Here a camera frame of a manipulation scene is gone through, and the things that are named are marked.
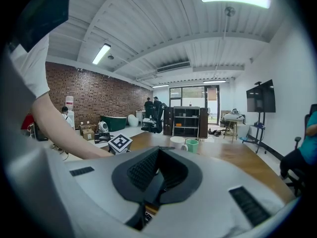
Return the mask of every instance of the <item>white t-shirt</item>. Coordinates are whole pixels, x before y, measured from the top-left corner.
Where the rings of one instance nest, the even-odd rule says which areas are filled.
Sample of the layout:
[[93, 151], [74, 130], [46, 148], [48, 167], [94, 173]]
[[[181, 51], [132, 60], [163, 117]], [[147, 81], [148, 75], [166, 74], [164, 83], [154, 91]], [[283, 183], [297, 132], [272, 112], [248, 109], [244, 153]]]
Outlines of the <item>white t-shirt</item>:
[[30, 50], [29, 53], [19, 45], [10, 56], [25, 85], [31, 90], [36, 98], [50, 90], [46, 81], [45, 70], [48, 49], [49, 35], [46, 35]]
[[71, 118], [68, 117], [68, 116], [65, 115], [65, 114], [61, 114], [61, 115], [64, 117], [64, 119], [66, 120], [66, 122], [68, 122], [69, 126], [71, 126], [71, 127], [73, 128], [73, 121], [71, 120]]

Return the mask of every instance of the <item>green cup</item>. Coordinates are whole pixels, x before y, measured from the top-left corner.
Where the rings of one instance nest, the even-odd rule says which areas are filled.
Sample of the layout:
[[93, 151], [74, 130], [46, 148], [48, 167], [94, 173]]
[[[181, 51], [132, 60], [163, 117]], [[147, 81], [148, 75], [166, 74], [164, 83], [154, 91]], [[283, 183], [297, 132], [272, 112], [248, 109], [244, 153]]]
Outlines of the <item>green cup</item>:
[[187, 139], [186, 145], [188, 146], [188, 151], [191, 153], [197, 153], [198, 149], [198, 140], [195, 139]]

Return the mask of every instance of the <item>desk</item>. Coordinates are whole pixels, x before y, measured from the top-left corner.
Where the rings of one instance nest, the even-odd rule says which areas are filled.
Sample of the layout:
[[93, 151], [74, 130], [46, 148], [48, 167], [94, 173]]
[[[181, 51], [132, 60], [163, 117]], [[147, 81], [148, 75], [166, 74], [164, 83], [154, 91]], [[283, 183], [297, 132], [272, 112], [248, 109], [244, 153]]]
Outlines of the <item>desk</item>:
[[[133, 139], [130, 150], [135, 151], [149, 146], [169, 146], [170, 136], [143, 132]], [[254, 152], [243, 144], [222, 144], [204, 142], [200, 139], [197, 153], [228, 161], [253, 178], [259, 180], [274, 191], [285, 203], [295, 197], [289, 187], [278, 175]]]

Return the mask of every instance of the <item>green bathtub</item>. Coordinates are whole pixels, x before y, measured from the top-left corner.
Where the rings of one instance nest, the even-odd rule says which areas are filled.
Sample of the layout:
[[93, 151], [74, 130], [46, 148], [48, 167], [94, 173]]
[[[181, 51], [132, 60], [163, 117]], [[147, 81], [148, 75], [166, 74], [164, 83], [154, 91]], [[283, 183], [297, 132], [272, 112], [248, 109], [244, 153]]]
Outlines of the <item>green bathtub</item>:
[[100, 116], [101, 121], [105, 121], [109, 131], [118, 131], [124, 129], [127, 124], [126, 117], [105, 117]]

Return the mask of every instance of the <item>black hair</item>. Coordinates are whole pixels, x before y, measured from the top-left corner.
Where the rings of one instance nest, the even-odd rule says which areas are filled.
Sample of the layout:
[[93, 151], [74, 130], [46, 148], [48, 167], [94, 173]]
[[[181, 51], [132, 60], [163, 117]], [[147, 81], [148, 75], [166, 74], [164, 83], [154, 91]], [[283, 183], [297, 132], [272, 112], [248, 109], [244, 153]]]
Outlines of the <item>black hair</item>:
[[67, 112], [67, 111], [68, 111], [68, 107], [62, 107], [62, 108], [61, 108], [61, 112], [62, 112], [62, 113]]

